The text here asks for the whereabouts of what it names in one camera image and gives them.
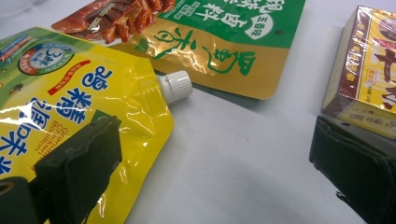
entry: black clip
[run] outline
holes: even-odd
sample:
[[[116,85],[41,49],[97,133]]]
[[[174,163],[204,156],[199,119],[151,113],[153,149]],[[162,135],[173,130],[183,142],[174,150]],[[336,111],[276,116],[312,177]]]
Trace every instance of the black clip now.
[[[319,116],[309,160],[367,223],[396,223],[395,141]]]
[[[101,118],[35,165],[36,178],[0,181],[0,223],[80,224],[121,161],[119,121]]]

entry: cardboard box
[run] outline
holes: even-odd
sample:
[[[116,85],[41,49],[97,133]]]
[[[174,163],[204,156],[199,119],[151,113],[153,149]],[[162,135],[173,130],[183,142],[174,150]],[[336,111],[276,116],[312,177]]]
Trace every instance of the cardboard box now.
[[[396,138],[396,13],[358,7],[347,22],[322,113]]]

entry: logo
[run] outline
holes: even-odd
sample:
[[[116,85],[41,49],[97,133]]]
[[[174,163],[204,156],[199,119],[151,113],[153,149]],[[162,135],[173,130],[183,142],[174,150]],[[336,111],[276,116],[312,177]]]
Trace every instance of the logo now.
[[[253,17],[251,21],[252,25],[245,33],[254,40],[265,37],[274,27],[274,20],[269,14]]]
[[[59,44],[40,44],[23,54],[19,68],[28,76],[41,76],[62,68],[74,56],[68,46]]]

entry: white spout cap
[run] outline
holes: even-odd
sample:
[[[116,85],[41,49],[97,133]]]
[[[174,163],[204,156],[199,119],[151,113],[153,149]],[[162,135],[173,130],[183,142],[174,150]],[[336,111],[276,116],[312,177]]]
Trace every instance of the white spout cap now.
[[[186,71],[157,76],[163,88],[163,97],[169,105],[192,94],[192,84]]]

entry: spout pouch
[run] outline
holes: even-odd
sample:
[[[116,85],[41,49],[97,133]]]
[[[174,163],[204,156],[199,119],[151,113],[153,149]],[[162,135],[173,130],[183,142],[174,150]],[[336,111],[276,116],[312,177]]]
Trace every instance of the spout pouch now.
[[[0,40],[0,95],[0,179],[31,181],[66,139],[117,116],[122,162],[86,223],[123,223],[173,129],[149,60],[32,28]]]
[[[367,223],[396,221],[396,143],[319,116],[309,160]]]

